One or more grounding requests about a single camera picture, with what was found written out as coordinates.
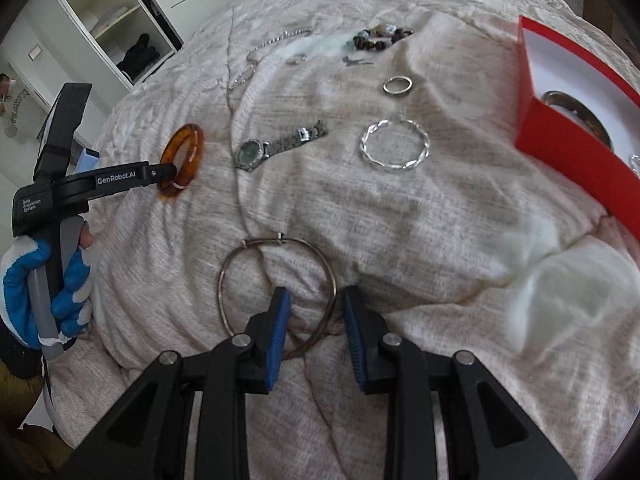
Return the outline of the blue white gloved left hand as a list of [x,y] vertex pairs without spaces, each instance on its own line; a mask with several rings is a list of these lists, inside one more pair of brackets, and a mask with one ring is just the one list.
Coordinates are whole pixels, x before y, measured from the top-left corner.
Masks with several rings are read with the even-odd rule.
[[[88,223],[82,226],[79,245],[64,273],[64,286],[52,300],[51,312],[65,342],[77,337],[90,323],[93,280],[90,269],[93,236]],[[12,337],[23,347],[40,350],[41,341],[32,300],[28,292],[29,274],[50,258],[45,240],[20,236],[1,258],[1,319]]]

